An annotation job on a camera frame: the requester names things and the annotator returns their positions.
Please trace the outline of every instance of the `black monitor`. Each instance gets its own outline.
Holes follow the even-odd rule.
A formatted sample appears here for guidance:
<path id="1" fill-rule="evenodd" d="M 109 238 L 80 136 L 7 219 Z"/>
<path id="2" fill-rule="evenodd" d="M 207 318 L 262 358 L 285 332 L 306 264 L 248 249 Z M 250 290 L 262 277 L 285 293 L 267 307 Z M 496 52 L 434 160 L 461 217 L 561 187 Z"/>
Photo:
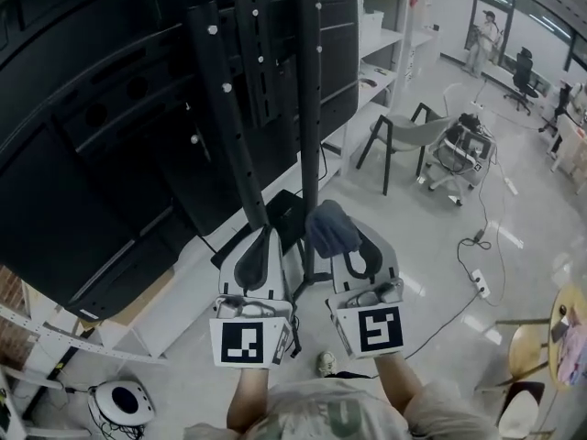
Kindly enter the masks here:
<path id="1" fill-rule="evenodd" d="M 260 28 L 245 0 L 0 6 L 0 262 L 83 319 L 120 312 L 241 207 L 183 27 L 210 1 L 264 188 L 299 151 L 292 0 L 249 0 Z M 357 109 L 358 7 L 320 1 L 325 138 Z"/>

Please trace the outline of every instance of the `concrete floor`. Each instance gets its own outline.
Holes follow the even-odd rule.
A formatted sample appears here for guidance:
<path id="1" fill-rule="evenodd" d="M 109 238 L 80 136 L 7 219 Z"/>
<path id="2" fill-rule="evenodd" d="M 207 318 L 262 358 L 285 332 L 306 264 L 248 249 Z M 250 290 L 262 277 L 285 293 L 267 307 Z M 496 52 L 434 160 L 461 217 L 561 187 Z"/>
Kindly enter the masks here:
<path id="1" fill-rule="evenodd" d="M 482 81 L 441 60 L 433 71 L 413 81 L 404 95 L 402 114 L 410 116 L 418 103 L 425 102 L 443 115 L 442 92 L 451 83 L 464 83 L 469 100 L 482 88 Z M 463 397 L 471 398 L 492 416 L 501 406 L 500 397 L 495 393 L 480 395 L 474 388 L 480 382 L 507 378 L 505 356 L 514 332 L 513 328 L 494 327 L 493 322 L 547 317 L 559 287 L 569 281 L 579 283 L 587 294 L 585 198 L 574 194 L 564 172 L 550 172 L 552 159 L 545 155 L 550 137 L 537 132 L 544 122 L 537 115 L 516 112 L 503 94 L 487 83 L 479 102 L 497 115 L 493 133 L 498 160 L 519 194 L 511 194 L 499 166 L 492 166 L 482 199 L 490 221 L 485 239 L 493 247 L 488 251 L 467 247 L 461 253 L 469 269 L 481 269 L 491 289 L 489 301 L 499 304 L 493 307 L 476 300 L 409 361 L 424 382 L 443 379 L 453 383 Z M 383 145 L 375 145 L 361 170 L 356 170 L 360 152 L 354 154 L 348 175 L 335 178 L 321 192 L 321 199 L 338 201 L 349 215 L 375 228 L 394 246 L 405 281 L 404 353 L 409 355 L 475 293 L 456 251 L 462 238 L 473 237 L 484 226 L 479 188 L 470 193 L 464 206 L 457 207 L 443 187 L 430 192 L 429 180 L 416 180 L 417 152 L 398 153 L 393 155 L 390 191 L 384 197 Z M 438 174 L 434 168 L 431 175 Z M 350 362 L 344 355 L 324 306 L 331 292 L 331 287 L 318 284 L 303 295 L 299 317 L 304 350 L 296 359 L 284 359 L 271 373 L 271 385 L 313 378 L 315 356 L 324 349 L 337 355 L 342 369 L 375 373 L 372 361 Z M 157 411 L 146 431 L 148 439 L 180 439 L 184 427 L 199 422 L 224 426 L 238 372 L 214 366 L 208 331 L 211 316 L 208 309 L 167 351 L 170 367 L 139 363 L 121 366 L 104 357 L 78 353 L 66 368 L 64 383 L 90 386 L 116 374 L 138 378 Z M 586 414 L 585 380 L 574 390 L 560 392 L 556 399 L 547 371 L 532 380 L 546 383 L 537 429 L 541 425 L 544 430 L 557 428 L 555 439 L 570 438 Z M 83 394 L 70 395 L 59 415 L 56 411 L 65 402 L 64 393 L 53 392 L 46 401 L 52 404 L 44 402 L 36 410 L 39 424 L 61 425 L 60 419 L 67 419 L 69 424 L 93 427 Z"/>

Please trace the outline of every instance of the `brick wall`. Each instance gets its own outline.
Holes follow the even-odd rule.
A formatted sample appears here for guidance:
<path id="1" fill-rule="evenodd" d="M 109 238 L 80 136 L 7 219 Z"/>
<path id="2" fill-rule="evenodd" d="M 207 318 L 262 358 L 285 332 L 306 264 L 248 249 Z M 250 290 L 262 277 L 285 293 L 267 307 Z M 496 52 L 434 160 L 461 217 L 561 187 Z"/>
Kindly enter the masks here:
<path id="1" fill-rule="evenodd" d="M 27 312 L 21 280 L 4 266 L 0 266 L 0 301 L 21 313 Z M 33 347 L 28 342 L 30 334 L 26 329 L 0 318 L 0 363 L 22 369 Z"/>

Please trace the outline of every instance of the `white round device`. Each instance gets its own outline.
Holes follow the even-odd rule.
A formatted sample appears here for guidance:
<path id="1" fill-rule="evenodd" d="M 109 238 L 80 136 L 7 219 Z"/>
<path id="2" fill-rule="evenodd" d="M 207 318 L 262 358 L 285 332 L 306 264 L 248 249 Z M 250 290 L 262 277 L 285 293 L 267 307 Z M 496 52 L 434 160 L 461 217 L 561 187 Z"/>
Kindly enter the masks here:
<path id="1" fill-rule="evenodd" d="M 111 424 L 136 427 L 155 417 L 147 392 L 135 381 L 108 381 L 91 389 L 89 395 L 94 417 Z"/>

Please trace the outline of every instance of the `shoe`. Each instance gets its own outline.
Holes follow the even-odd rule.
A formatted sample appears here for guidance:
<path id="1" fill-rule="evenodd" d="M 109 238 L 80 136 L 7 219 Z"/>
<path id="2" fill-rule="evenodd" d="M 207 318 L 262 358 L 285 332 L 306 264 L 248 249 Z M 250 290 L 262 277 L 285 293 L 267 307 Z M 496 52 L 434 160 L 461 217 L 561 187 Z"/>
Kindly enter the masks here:
<path id="1" fill-rule="evenodd" d="M 322 352 L 316 358 L 316 370 L 320 378 L 336 375 L 338 371 L 337 359 L 332 352 Z"/>

